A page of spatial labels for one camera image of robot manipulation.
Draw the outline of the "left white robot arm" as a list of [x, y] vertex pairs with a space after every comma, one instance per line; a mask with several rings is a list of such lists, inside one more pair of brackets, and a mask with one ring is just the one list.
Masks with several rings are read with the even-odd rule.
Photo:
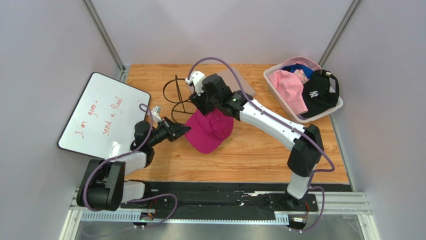
[[146, 120], [136, 123], [130, 152], [89, 161], [77, 192], [77, 205], [92, 211], [116, 211], [122, 203], [142, 199], [147, 183], [125, 180], [125, 176], [148, 167], [157, 144], [165, 140], [174, 142], [190, 130], [191, 127], [174, 123], [167, 117], [161, 118], [156, 127]]

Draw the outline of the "pink bucket hat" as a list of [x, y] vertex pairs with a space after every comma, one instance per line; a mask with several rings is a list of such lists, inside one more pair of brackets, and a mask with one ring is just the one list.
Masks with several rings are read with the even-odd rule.
[[304, 86], [299, 77], [286, 70], [276, 70], [268, 76], [268, 79], [296, 115], [308, 111], [302, 96]]

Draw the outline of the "magenta baseball cap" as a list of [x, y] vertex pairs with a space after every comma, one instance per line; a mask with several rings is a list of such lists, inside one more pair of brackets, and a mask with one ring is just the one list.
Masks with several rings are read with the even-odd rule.
[[184, 135], [186, 140], [200, 153], [209, 154], [231, 136], [234, 119], [218, 109], [206, 115], [196, 110], [185, 125], [191, 128]]

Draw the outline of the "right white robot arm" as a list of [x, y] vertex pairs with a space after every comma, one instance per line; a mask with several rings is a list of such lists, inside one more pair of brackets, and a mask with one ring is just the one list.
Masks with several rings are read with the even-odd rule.
[[194, 71], [185, 83], [193, 89], [189, 100], [203, 115], [218, 110], [227, 117], [262, 130], [284, 145], [290, 151], [287, 165], [291, 177], [287, 193], [297, 200], [305, 197], [312, 174], [324, 153], [318, 127], [292, 122], [264, 107], [244, 91], [232, 91], [217, 74], [205, 76]]

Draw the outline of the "black NY baseball cap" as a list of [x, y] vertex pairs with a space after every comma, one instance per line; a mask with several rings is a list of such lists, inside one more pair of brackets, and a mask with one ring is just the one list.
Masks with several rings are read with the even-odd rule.
[[315, 70], [310, 79], [303, 84], [302, 99], [307, 107], [307, 112], [302, 113], [303, 118], [315, 117], [338, 104], [340, 86], [338, 79], [324, 69]]

